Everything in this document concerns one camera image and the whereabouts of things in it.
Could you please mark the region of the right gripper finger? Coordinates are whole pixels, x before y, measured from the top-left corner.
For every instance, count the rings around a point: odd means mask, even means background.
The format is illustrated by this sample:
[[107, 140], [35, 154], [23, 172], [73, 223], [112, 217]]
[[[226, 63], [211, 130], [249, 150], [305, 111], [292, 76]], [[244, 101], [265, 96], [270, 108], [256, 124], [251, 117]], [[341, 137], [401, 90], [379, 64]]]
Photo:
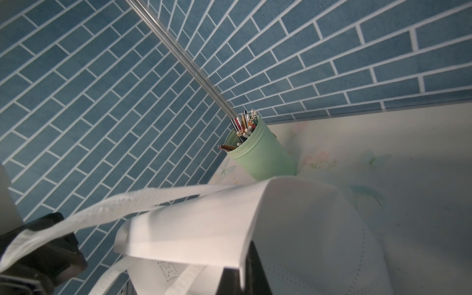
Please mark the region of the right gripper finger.
[[225, 268], [218, 285], [217, 295], [272, 295], [262, 262], [254, 242], [250, 243], [245, 260], [245, 288], [240, 286], [242, 271]]

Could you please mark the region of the white insulated delivery bag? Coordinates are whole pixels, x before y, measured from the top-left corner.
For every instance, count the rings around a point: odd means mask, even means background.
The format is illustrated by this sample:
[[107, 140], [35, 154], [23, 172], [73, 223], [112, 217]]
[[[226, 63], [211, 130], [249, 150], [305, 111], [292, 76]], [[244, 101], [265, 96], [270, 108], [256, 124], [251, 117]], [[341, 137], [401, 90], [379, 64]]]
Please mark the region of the white insulated delivery bag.
[[225, 268], [242, 271], [254, 242], [273, 295], [390, 295], [384, 254], [339, 189], [278, 177], [246, 186], [147, 188], [112, 196], [6, 245], [1, 271], [78, 230], [130, 215], [116, 234], [122, 259], [93, 295], [126, 272], [139, 295], [216, 295]]

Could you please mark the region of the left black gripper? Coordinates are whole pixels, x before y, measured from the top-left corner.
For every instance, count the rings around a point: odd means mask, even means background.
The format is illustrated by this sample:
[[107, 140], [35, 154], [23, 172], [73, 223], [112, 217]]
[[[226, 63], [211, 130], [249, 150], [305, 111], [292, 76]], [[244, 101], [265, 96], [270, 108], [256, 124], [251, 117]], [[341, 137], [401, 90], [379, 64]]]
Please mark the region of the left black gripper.
[[1, 272], [1, 294], [52, 295], [56, 287], [87, 266], [79, 242], [71, 233], [47, 242]]

